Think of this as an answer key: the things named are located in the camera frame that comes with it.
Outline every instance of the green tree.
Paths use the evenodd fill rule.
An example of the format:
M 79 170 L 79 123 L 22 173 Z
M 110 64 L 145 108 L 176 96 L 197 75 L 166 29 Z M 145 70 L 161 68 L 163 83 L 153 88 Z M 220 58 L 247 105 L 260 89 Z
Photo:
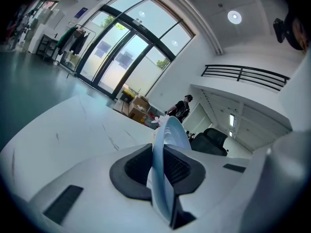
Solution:
M 167 58 L 165 58 L 164 60 L 158 60 L 156 62 L 156 65 L 163 70 L 169 63 L 170 61 Z
M 115 19 L 114 17 L 108 16 L 108 17 L 105 19 L 104 23 L 101 23 L 101 27 L 102 27 L 102 28 L 107 27 L 114 19 Z M 120 30 L 125 29 L 125 27 L 122 26 L 122 25 L 119 24 L 119 23 L 116 23 L 116 24 L 115 24 L 115 27 L 117 27 L 117 28 L 120 29 Z

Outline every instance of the gray floor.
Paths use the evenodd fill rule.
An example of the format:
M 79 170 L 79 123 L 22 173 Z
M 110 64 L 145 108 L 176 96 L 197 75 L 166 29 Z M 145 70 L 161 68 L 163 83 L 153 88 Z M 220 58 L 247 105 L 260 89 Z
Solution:
M 114 102 L 58 66 L 30 53 L 0 53 L 0 151 L 29 122 L 60 102 L 88 94 Z

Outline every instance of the balcony railing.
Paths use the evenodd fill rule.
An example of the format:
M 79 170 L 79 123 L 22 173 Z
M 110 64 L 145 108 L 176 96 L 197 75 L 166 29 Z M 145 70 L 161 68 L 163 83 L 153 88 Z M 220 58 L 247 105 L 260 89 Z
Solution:
M 233 78 L 236 79 L 236 81 L 243 80 L 264 85 L 277 91 L 280 91 L 290 79 L 289 77 L 276 72 L 253 67 L 234 65 L 205 65 L 205 67 L 206 68 L 201 75 L 202 77 L 222 76 L 230 79 Z

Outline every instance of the black mesh chair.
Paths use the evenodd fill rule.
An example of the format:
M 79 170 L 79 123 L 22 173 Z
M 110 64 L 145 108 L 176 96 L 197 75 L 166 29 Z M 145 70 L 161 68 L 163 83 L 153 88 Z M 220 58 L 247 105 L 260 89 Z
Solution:
M 209 128 L 203 133 L 199 133 L 190 143 L 194 151 L 227 156 L 227 151 L 223 148 L 228 136 L 216 129 Z

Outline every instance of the marble tabletop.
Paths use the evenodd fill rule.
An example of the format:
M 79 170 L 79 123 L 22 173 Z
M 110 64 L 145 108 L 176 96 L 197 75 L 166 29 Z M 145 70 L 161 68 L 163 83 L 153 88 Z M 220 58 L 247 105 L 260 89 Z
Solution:
M 42 187 L 88 158 L 151 143 L 154 130 L 88 95 L 70 98 L 25 126 L 0 153 L 8 189 L 29 201 Z

